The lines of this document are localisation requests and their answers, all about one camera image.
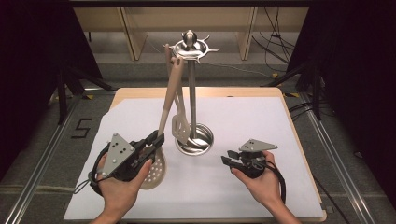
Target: cable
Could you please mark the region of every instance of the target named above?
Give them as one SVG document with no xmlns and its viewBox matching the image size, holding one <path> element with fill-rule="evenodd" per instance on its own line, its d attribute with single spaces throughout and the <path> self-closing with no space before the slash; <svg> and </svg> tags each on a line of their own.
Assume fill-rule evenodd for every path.
<svg viewBox="0 0 396 224">
<path fill-rule="evenodd" d="M 282 37 L 281 37 L 281 35 L 280 35 L 279 19 L 278 19 L 278 17 L 279 17 L 279 7 L 275 7 L 275 11 L 276 11 L 276 21 L 275 21 L 275 23 L 272 22 L 271 17 L 270 17 L 270 15 L 268 14 L 268 11 L 267 11 L 267 8 L 266 8 L 266 7 L 264 7 L 264 10 L 265 10 L 265 13 L 266 13 L 266 15 L 267 15 L 268 20 L 269 20 L 270 23 L 271 23 L 271 26 L 273 27 L 273 32 L 271 33 L 271 38 L 270 38 L 270 39 L 272 39 L 272 37 L 275 37 L 275 36 L 276 36 L 277 38 L 279 38 L 279 41 L 280 41 L 281 46 L 282 46 L 283 53 L 285 54 L 285 57 L 287 58 L 287 60 L 289 60 L 288 55 L 289 55 L 289 57 L 290 57 L 290 54 L 289 54 L 289 52 L 287 51 L 287 49 L 285 48 L 285 45 L 283 44 L 283 41 L 284 41 L 284 40 L 282 39 Z"/>
<path fill-rule="evenodd" d="M 294 110 L 300 109 L 302 107 L 308 106 L 308 105 L 312 105 L 312 103 L 308 102 L 308 103 L 302 103 L 299 105 L 292 106 L 291 108 L 289 108 L 289 113 L 293 112 Z"/>
<path fill-rule="evenodd" d="M 78 194 L 82 189 L 85 188 L 85 186 L 88 185 L 88 183 L 90 183 L 90 179 L 86 179 L 84 181 L 82 181 L 81 183 L 79 183 L 76 188 L 73 190 L 73 194 Z"/>
<path fill-rule="evenodd" d="M 238 71 L 242 71 L 242 72 L 260 74 L 260 75 L 262 75 L 262 76 L 264 76 L 264 77 L 273 78 L 273 77 L 268 76 L 268 75 L 265 75 L 264 73 L 261 73 L 261 72 L 249 71 L 249 70 L 237 68 L 237 67 L 234 67 L 234 66 L 231 66 L 231 65 L 227 65 L 227 64 L 222 64 L 222 63 L 207 63 L 207 64 L 213 65 L 213 66 L 219 66 L 219 67 L 228 67 L 228 68 L 232 68 L 232 69 L 235 69 L 235 70 L 238 70 Z"/>
<path fill-rule="evenodd" d="M 299 113 L 299 114 L 294 115 L 293 117 L 291 117 L 291 120 L 296 121 L 297 118 L 299 118 L 302 114 L 304 114 L 304 113 L 306 113 L 306 112 L 308 112 L 308 111 L 310 111 L 310 110 L 313 110 L 313 109 L 314 109 L 314 108 L 309 107 L 309 108 L 307 108 L 305 111 L 303 111 L 303 112 L 301 112 L 301 113 Z"/>
<path fill-rule="evenodd" d="M 262 36 L 262 38 L 265 39 L 267 42 L 270 42 L 271 44 L 278 45 L 278 46 L 282 47 L 281 44 L 278 44 L 278 43 L 276 43 L 276 42 L 274 42 L 274 41 L 269 40 L 267 37 L 265 37 L 265 36 L 262 34 L 262 32 L 259 32 L 259 34 L 260 34 L 260 35 Z M 292 45 L 292 48 L 291 48 L 291 47 L 288 47 L 288 46 L 284 46 L 284 47 L 285 47 L 286 49 L 291 49 L 291 50 L 294 49 L 294 46 L 293 46 L 293 45 Z"/>
<path fill-rule="evenodd" d="M 157 52 L 159 52 L 159 53 L 163 53 L 163 52 L 160 52 L 157 48 L 155 48 L 154 47 L 154 45 L 151 43 L 151 41 L 149 41 L 149 39 L 147 39 L 147 41 L 148 41 L 148 43 L 151 45 L 151 47 L 153 48 L 153 49 L 155 49 Z"/>
<path fill-rule="evenodd" d="M 279 69 L 275 69 L 273 67 L 271 67 L 268 62 L 267 62 L 267 52 L 272 54 L 274 57 L 278 58 L 280 61 L 282 61 L 283 63 L 288 63 L 288 61 L 284 60 L 283 58 L 281 58 L 280 56 L 278 56 L 277 54 L 275 54 L 274 52 L 272 52 L 271 50 L 269 50 L 267 47 L 265 47 L 264 45 L 262 45 L 259 41 L 256 40 L 256 38 L 254 38 L 254 36 L 252 36 L 252 39 L 254 41 L 256 41 L 256 43 L 262 47 L 262 49 L 264 49 L 264 62 L 265 65 L 267 67 L 269 67 L 271 70 L 277 71 L 277 72 L 286 72 L 285 70 L 279 70 Z"/>
<path fill-rule="evenodd" d="M 319 180 L 314 176 L 314 180 L 315 182 L 317 182 L 317 184 L 320 186 L 321 189 L 323 189 L 324 193 L 327 195 L 327 197 L 330 199 L 330 201 L 332 202 L 332 204 L 334 205 L 335 209 L 337 209 L 337 211 L 340 213 L 341 217 L 343 217 L 344 221 L 346 222 L 346 224 L 350 224 L 349 220 L 347 219 L 347 216 L 343 213 L 343 211 L 341 211 L 340 207 L 337 205 L 337 203 L 335 202 L 335 200 L 332 198 L 332 196 L 330 196 L 329 192 L 321 185 L 321 183 L 319 182 Z"/>
</svg>

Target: floor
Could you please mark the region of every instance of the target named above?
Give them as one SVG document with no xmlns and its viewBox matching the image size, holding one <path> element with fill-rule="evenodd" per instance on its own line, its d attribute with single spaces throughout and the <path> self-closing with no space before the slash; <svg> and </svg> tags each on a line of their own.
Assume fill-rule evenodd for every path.
<svg viewBox="0 0 396 224">
<path fill-rule="evenodd" d="M 255 42 L 251 43 L 248 60 L 241 61 L 233 33 L 198 33 L 198 38 L 208 35 L 209 47 L 220 51 L 210 53 L 201 60 L 203 71 L 219 71 L 241 78 L 234 82 L 229 80 L 231 78 L 221 75 L 216 77 L 210 73 L 207 80 L 202 78 L 205 80 L 202 85 L 260 86 L 274 80 L 274 76 L 284 74 L 265 64 L 268 63 L 276 70 L 284 70 L 287 65 L 276 57 L 265 54 Z M 269 33 L 262 35 L 268 38 L 270 36 Z M 266 46 L 261 34 L 254 36 Z M 282 36 L 291 44 L 298 38 L 296 33 Z M 109 84 L 119 87 L 163 86 L 166 84 L 165 78 L 155 77 L 155 81 L 150 81 L 145 75 L 148 70 L 151 73 L 158 70 L 158 76 L 163 75 L 165 67 L 162 45 L 173 45 L 180 39 L 180 33 L 149 33 L 143 54 L 136 62 L 130 60 L 125 37 L 121 33 L 92 33 L 90 45 L 104 80 Z M 285 58 L 281 47 L 272 44 L 270 49 Z M 128 73 L 128 69 L 132 68 L 144 70 L 141 70 L 141 74 L 138 72 L 140 70 Z M 298 76 L 291 78 L 279 88 L 285 93 L 296 93 L 293 86 L 297 78 Z M 26 206 L 21 209 L 23 216 L 20 223 L 69 223 L 63 221 L 63 216 L 71 192 L 90 152 L 100 119 L 107 112 L 114 96 L 114 93 L 95 91 L 97 87 L 91 83 L 84 83 L 84 86 L 89 90 L 88 96 L 68 99 L 72 115 L 63 128 L 57 125 L 59 108 L 56 94 L 53 101 L 49 102 L 48 112 L 40 121 L 32 143 L 21 152 L 0 182 L 0 211 L 5 211 L 1 213 L 0 221 L 6 221 L 7 213 L 15 208 L 13 205 L 18 200 L 26 200 Z M 302 92 L 299 97 L 285 97 L 289 108 L 309 100 L 310 92 Z M 376 183 L 364 160 L 353 153 L 356 148 L 336 115 L 325 104 L 320 111 L 321 121 L 316 120 L 310 111 L 305 112 L 305 107 L 291 111 L 290 114 L 295 119 L 294 126 L 328 213 L 325 223 L 396 223 L 395 209 Z M 81 137 L 81 131 L 76 128 L 81 122 L 89 122 L 90 129 L 86 132 L 86 137 Z M 56 133 L 61 136 L 59 139 L 53 139 Z M 38 164 L 42 164 L 41 173 L 35 170 Z M 32 174 L 40 175 L 29 179 Z M 25 190 L 33 182 L 36 184 L 35 188 L 30 188 L 33 193 L 26 194 L 29 195 L 28 198 L 21 199 L 20 195 L 26 193 Z"/>
</svg>

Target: utensil handle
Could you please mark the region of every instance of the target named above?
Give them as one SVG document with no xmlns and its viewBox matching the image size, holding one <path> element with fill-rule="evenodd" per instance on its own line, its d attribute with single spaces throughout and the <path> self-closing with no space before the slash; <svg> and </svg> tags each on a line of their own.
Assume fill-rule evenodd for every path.
<svg viewBox="0 0 396 224">
<path fill-rule="evenodd" d="M 172 103 L 175 99 L 175 94 L 177 91 L 177 87 L 181 83 L 181 75 L 183 74 L 183 63 L 184 60 L 181 57 L 178 57 L 174 65 L 172 67 L 171 76 L 168 81 L 168 88 L 166 89 L 165 100 L 163 102 L 163 113 L 161 115 L 160 127 L 158 129 L 158 135 L 163 133 L 165 129 L 166 120 L 168 119 L 169 110 L 172 107 Z"/>
<path fill-rule="evenodd" d="M 196 138 L 197 115 L 196 115 L 196 96 L 195 96 L 195 61 L 189 60 L 187 63 L 189 70 L 190 88 L 190 112 L 191 112 L 191 137 Z"/>
<path fill-rule="evenodd" d="M 168 72 L 168 77 L 171 76 L 172 71 L 172 52 L 169 48 L 169 44 L 165 44 L 165 61 L 166 61 L 166 69 Z"/>
</svg>

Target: white paper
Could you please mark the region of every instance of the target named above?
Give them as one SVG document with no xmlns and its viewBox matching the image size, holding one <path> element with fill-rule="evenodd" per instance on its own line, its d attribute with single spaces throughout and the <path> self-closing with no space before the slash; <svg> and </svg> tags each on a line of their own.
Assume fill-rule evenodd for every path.
<svg viewBox="0 0 396 224">
<path fill-rule="evenodd" d="M 189 114 L 189 101 L 186 100 Z M 167 171 L 159 187 L 140 190 L 125 219 L 229 219 L 271 217 L 258 204 L 220 156 L 237 151 L 250 138 L 278 146 L 272 150 L 287 185 L 287 207 L 297 217 L 323 217 L 318 196 L 279 97 L 197 98 L 197 122 L 214 134 L 214 145 L 204 155 L 178 151 L 171 134 L 173 105 L 165 128 L 163 152 Z M 163 99 L 127 99 L 103 116 L 92 151 L 78 183 L 87 179 L 99 152 L 113 133 L 131 142 L 158 129 Z M 103 209 L 103 198 L 90 187 L 74 195 L 64 219 L 93 219 Z"/>
</svg>

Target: hand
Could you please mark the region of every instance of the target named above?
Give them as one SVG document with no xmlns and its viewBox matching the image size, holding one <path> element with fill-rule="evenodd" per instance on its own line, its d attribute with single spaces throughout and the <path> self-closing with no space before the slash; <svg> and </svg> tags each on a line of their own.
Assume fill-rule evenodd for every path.
<svg viewBox="0 0 396 224">
<path fill-rule="evenodd" d="M 107 154 L 99 161 L 98 169 L 104 167 L 106 156 Z M 120 181 L 112 177 L 100 181 L 99 188 L 105 199 L 105 208 L 92 223 L 118 222 L 134 206 L 137 193 L 149 174 L 151 164 L 152 161 L 148 160 L 140 169 L 139 174 L 129 182 Z M 102 179 L 102 175 L 98 175 L 97 179 Z"/>
<path fill-rule="evenodd" d="M 263 151 L 262 154 L 267 161 L 275 164 L 275 158 L 271 152 Z M 232 169 L 232 172 L 245 184 L 253 198 L 264 205 L 279 223 L 300 223 L 286 205 L 283 204 L 280 198 L 279 180 L 274 172 L 270 169 L 265 169 L 262 175 L 254 179 L 235 168 Z"/>
</svg>

